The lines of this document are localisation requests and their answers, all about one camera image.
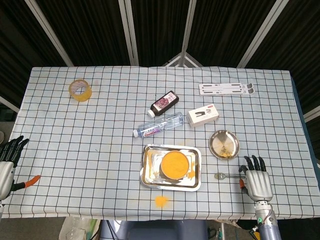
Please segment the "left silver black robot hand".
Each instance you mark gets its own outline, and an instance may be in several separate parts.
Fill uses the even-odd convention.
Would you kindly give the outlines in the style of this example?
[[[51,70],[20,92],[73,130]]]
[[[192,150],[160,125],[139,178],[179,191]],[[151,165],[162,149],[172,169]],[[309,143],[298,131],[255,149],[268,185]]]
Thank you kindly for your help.
[[[24,139],[21,135],[12,139],[0,147],[0,201],[5,200],[11,192],[28,188],[40,179],[40,175],[36,175],[26,182],[15,183],[14,176],[16,167],[20,160],[22,150],[30,140]]]

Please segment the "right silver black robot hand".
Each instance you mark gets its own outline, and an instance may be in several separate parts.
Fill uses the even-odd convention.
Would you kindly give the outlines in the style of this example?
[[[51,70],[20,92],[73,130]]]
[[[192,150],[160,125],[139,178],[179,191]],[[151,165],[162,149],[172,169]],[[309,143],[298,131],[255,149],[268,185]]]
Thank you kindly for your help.
[[[239,172],[243,172],[246,183],[241,178],[239,186],[243,193],[247,194],[254,202],[267,201],[273,198],[270,176],[267,172],[265,161],[255,155],[244,156],[247,166],[241,165]]]

